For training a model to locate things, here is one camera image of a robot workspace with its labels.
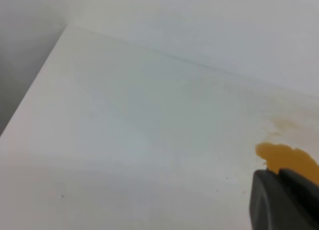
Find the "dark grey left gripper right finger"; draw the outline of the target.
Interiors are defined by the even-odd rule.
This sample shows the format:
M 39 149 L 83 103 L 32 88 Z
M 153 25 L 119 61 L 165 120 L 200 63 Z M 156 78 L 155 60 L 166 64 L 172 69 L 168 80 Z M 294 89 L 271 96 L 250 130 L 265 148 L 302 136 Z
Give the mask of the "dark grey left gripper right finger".
M 319 214 L 318 185 L 290 169 L 280 169 L 279 177 L 299 207 L 309 215 Z

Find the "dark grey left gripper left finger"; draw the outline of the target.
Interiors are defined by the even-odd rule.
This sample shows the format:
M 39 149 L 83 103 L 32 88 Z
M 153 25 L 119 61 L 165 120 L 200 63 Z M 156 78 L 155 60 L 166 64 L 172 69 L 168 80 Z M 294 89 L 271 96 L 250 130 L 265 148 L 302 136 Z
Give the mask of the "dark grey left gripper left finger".
M 309 215 L 297 205 L 279 173 L 256 170 L 250 197 L 253 230 L 317 230 L 319 215 Z

